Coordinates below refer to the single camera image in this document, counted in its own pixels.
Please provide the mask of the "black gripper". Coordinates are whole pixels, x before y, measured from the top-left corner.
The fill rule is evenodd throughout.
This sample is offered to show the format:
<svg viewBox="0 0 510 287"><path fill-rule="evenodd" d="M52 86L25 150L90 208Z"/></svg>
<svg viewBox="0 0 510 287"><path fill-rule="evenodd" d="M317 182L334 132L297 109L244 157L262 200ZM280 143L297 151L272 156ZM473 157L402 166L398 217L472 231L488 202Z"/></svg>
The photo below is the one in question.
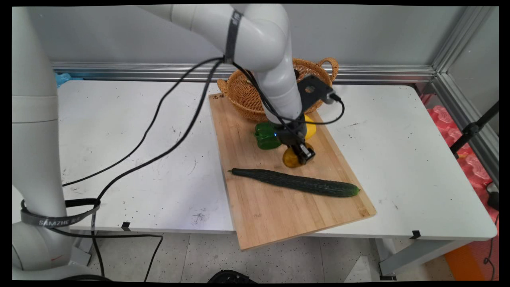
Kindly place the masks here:
<svg viewBox="0 0 510 287"><path fill-rule="evenodd" d="M300 165L306 165L315 156L313 147L306 142L307 127L304 122L289 122L277 125L265 123L265 147L288 146L288 158L297 159Z"/></svg>

